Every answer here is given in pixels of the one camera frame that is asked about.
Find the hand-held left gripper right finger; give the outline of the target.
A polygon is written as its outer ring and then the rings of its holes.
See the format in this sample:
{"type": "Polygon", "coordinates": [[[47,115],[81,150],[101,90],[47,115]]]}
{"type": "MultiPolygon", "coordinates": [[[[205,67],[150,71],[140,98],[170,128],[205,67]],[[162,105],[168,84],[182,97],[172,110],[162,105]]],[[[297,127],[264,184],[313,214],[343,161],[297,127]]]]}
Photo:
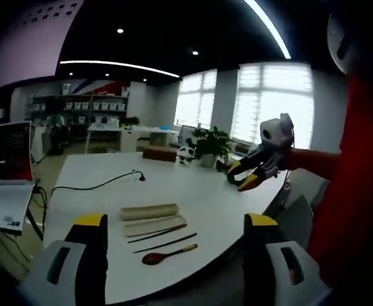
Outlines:
{"type": "Polygon", "coordinates": [[[244,216],[244,305],[327,305],[319,265],[266,215],[244,216]]]}

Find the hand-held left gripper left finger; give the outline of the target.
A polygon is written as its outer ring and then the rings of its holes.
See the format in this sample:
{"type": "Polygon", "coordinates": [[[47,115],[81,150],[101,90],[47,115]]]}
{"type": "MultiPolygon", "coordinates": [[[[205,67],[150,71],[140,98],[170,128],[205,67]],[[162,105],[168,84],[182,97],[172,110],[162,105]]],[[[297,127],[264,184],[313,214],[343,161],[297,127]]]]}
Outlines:
{"type": "Polygon", "coordinates": [[[28,305],[105,305],[108,216],[82,215],[33,261],[19,292],[28,305]]]}

